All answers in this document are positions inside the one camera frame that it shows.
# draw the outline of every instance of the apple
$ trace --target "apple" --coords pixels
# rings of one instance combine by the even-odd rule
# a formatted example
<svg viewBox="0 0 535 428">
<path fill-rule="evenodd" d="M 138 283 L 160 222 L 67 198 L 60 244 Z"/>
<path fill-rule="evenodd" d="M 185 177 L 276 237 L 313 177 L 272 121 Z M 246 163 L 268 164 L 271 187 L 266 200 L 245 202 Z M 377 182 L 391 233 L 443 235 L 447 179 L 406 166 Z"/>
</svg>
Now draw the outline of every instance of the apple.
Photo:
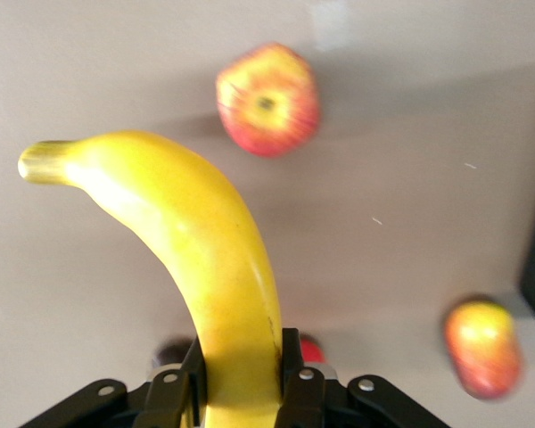
<svg viewBox="0 0 535 428">
<path fill-rule="evenodd" d="M 444 334 L 457 377 L 477 399 L 498 399 L 518 383 L 523 370 L 514 320 L 489 298 L 456 305 L 446 317 Z"/>
<path fill-rule="evenodd" d="M 216 88 L 224 128 L 250 153 L 284 155 L 317 130 L 315 77 L 289 47 L 269 43 L 247 53 L 218 74 Z"/>
</svg>

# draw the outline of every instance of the red object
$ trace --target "red object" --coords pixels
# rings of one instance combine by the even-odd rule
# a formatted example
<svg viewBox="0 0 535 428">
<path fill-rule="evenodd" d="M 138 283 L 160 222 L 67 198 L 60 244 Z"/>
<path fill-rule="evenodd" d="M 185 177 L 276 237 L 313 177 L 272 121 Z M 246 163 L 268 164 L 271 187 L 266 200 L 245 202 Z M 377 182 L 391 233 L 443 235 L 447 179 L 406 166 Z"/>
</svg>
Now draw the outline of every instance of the red object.
<svg viewBox="0 0 535 428">
<path fill-rule="evenodd" d="M 325 363 L 325 354 L 321 347 L 309 337 L 301 337 L 301 354 L 303 360 L 309 363 Z"/>
</svg>

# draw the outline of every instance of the banana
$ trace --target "banana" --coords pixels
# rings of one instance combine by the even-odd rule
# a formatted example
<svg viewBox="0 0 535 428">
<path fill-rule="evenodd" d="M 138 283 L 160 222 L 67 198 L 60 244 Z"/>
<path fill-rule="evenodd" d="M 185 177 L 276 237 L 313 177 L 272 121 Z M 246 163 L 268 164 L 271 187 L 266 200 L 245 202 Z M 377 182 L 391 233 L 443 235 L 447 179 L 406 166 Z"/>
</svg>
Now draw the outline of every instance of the banana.
<svg viewBox="0 0 535 428">
<path fill-rule="evenodd" d="M 269 427 L 281 403 L 276 285 L 242 197 L 209 162 L 144 131 L 31 145 L 29 182 L 72 185 L 135 232 L 172 275 L 206 362 L 206 426 Z"/>
</svg>

